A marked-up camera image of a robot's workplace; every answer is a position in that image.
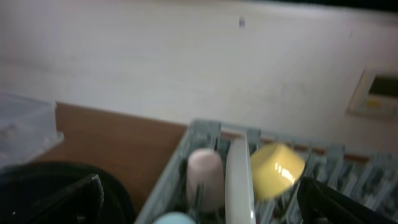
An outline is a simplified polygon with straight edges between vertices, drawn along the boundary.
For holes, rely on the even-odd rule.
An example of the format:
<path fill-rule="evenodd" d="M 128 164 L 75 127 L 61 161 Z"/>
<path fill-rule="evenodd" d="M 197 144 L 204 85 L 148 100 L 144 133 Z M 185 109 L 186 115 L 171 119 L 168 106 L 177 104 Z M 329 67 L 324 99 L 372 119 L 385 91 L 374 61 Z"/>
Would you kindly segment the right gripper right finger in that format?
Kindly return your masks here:
<path fill-rule="evenodd" d="M 322 218 L 336 224 L 395 224 L 395 221 L 309 177 L 300 181 L 297 201 L 304 224 L 314 224 Z"/>

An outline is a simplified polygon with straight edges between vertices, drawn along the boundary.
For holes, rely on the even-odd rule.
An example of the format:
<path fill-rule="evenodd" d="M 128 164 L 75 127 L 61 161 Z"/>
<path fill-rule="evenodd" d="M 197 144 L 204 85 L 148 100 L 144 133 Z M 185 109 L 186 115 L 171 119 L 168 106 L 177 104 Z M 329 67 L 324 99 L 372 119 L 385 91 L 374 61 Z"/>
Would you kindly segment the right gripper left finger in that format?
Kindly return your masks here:
<path fill-rule="evenodd" d="M 97 174 L 15 180 L 1 186 L 1 223 L 97 223 L 103 203 Z"/>

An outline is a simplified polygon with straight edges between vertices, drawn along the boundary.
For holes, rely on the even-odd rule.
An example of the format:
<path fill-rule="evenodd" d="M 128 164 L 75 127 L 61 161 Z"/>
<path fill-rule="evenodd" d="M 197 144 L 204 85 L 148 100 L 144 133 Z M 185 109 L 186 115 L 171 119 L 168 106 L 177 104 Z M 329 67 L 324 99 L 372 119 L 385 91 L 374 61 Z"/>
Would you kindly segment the yellow bowl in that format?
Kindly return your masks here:
<path fill-rule="evenodd" d="M 266 144 L 251 154 L 256 200 L 269 200 L 290 189 L 301 177 L 305 160 L 282 143 Z"/>

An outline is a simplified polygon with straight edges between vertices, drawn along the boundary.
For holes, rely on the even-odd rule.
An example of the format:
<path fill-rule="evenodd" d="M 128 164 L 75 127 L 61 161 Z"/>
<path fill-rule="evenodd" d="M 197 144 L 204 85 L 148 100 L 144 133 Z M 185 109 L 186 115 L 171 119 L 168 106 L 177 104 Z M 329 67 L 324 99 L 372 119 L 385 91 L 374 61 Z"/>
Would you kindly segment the grey round plate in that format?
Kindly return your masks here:
<path fill-rule="evenodd" d="M 251 160 L 246 138 L 231 142 L 226 158 L 225 214 L 228 224 L 256 224 Z"/>

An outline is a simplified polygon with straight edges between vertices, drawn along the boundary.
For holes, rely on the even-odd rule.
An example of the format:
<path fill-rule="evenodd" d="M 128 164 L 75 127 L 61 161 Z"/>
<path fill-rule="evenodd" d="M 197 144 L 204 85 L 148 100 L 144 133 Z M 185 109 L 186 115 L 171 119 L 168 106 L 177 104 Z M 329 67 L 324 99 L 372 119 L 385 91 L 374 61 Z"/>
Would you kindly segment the blue plastic cup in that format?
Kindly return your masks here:
<path fill-rule="evenodd" d="M 153 224 L 195 224 L 195 220 L 185 213 L 170 212 L 157 218 Z"/>

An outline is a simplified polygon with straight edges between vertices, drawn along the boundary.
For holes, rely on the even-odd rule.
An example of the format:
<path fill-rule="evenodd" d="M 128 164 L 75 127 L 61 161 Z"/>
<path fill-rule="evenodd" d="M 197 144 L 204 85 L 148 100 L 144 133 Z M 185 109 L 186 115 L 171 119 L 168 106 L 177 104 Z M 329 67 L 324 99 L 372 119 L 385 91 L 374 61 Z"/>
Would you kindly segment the pink plastic cup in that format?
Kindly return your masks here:
<path fill-rule="evenodd" d="M 224 206 L 223 162 L 214 149 L 197 149 L 188 158 L 186 193 L 190 205 L 195 202 L 200 184 L 203 184 L 201 212 L 214 212 Z"/>

